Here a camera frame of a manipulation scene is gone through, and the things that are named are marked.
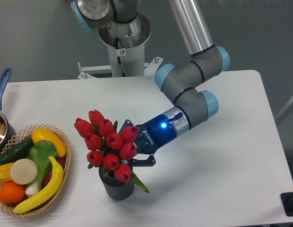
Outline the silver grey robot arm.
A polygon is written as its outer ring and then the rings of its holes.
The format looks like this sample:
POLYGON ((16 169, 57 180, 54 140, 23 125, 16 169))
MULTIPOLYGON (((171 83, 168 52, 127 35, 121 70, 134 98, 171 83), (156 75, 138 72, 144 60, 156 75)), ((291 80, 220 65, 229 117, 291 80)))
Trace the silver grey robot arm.
POLYGON ((70 7, 80 26, 98 29, 108 48, 113 77, 144 76, 153 70, 155 83, 173 107, 139 126, 136 146, 146 160, 129 159, 131 166, 153 166, 154 153, 205 122, 218 111, 216 97, 196 87, 225 71, 228 52, 216 46, 195 0, 169 2, 191 61, 182 67, 153 62, 145 66, 145 43, 151 34, 148 19, 138 13, 135 0, 74 0, 70 7))

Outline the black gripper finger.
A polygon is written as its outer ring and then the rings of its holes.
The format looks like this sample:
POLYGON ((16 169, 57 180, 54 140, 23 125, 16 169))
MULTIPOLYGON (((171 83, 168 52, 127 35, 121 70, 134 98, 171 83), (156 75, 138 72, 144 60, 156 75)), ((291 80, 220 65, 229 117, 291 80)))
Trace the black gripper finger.
POLYGON ((129 119, 126 119, 125 122, 123 123, 123 125, 121 126, 119 132, 122 132, 123 129, 128 126, 133 126, 133 123, 129 119))
POLYGON ((135 159, 132 158, 130 160, 130 165, 132 167, 151 167, 156 164, 156 160, 153 155, 149 155, 147 159, 141 160, 141 159, 135 159))

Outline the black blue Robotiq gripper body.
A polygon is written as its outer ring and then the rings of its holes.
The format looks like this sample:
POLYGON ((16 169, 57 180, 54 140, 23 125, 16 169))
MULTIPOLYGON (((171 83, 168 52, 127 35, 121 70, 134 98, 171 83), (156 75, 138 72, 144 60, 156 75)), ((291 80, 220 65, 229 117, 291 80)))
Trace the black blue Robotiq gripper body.
POLYGON ((168 118, 161 114, 138 127, 138 137, 134 144, 139 154, 154 154, 159 148, 174 140, 177 136, 173 122, 175 117, 168 118))

